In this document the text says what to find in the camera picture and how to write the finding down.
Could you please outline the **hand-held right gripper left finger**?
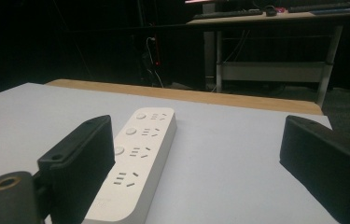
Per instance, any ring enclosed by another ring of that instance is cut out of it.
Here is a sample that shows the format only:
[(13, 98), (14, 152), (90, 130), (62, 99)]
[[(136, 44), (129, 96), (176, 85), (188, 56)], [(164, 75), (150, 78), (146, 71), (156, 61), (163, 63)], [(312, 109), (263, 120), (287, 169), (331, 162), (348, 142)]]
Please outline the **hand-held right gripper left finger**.
[(111, 117), (81, 123), (37, 164), (43, 213), (53, 224), (81, 224), (115, 164)]

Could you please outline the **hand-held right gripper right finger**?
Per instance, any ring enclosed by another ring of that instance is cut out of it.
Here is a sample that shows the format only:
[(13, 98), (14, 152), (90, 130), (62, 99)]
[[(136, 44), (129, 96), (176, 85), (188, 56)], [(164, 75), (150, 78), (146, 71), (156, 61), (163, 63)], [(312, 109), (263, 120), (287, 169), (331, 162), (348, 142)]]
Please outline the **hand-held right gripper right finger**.
[(301, 117), (286, 118), (279, 162), (340, 224), (350, 224), (350, 139)]

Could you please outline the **white power strip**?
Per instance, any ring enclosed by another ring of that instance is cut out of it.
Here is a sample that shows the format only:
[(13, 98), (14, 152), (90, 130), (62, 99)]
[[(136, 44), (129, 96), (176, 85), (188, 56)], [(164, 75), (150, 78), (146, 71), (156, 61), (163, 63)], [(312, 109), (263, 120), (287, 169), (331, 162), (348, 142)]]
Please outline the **white power strip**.
[(82, 224), (144, 224), (175, 138), (175, 111), (136, 110), (114, 139), (116, 164)]

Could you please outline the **grey table mat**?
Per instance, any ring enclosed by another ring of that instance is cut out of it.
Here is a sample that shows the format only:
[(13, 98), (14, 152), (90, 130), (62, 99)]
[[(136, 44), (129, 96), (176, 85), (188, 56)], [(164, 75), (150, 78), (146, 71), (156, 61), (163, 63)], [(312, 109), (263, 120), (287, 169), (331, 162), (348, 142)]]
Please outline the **grey table mat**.
[(337, 224), (279, 162), (286, 113), (27, 83), (0, 92), (0, 175), (36, 161), (85, 120), (118, 133), (142, 107), (177, 131), (146, 224)]

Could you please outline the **wooden desk with metal legs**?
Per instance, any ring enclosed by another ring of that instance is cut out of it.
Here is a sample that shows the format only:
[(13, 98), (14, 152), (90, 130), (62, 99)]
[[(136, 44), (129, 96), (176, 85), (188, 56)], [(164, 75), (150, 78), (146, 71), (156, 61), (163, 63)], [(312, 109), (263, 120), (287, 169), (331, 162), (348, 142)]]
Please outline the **wooden desk with metal legs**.
[(187, 23), (214, 35), (216, 86), (225, 81), (315, 83), (324, 104), (350, 9), (199, 19)]

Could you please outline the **black keyboard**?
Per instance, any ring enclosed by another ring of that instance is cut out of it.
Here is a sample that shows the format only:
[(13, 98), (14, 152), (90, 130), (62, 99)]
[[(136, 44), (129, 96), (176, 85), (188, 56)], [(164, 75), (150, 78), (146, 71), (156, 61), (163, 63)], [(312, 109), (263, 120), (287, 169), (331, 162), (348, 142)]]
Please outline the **black keyboard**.
[(241, 10), (241, 11), (212, 12), (212, 13), (198, 14), (198, 15), (195, 15), (193, 19), (204, 20), (204, 19), (216, 19), (216, 18), (256, 16), (256, 15), (262, 15), (262, 14), (263, 14), (262, 10), (251, 9), (251, 10)]

